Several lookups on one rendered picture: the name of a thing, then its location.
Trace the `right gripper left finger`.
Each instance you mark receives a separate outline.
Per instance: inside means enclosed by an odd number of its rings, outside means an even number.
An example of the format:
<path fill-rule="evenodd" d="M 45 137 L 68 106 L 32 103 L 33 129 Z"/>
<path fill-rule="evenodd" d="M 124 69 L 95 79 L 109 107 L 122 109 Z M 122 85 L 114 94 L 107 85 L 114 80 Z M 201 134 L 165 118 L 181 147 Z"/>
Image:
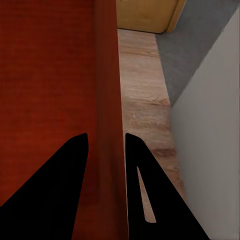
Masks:
<path fill-rule="evenodd" d="M 0 240 L 72 240 L 88 152 L 72 137 L 0 206 Z"/>

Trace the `storage box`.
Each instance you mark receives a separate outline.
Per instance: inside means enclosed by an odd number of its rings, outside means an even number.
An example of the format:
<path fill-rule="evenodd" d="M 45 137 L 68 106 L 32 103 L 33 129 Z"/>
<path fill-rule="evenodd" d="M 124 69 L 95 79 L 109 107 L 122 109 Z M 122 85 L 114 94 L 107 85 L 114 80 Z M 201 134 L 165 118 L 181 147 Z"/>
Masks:
<path fill-rule="evenodd" d="M 71 240 L 129 240 L 116 0 L 0 0 L 0 207 L 84 133 Z"/>

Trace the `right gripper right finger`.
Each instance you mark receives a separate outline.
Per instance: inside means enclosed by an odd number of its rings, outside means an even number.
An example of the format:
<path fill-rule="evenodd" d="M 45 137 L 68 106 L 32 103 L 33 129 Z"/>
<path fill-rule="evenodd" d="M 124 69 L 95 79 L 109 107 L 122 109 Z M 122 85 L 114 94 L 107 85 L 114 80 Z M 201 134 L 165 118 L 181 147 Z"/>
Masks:
<path fill-rule="evenodd" d="M 129 240 L 210 240 L 144 141 L 125 133 Z M 145 220 L 139 168 L 157 223 Z"/>

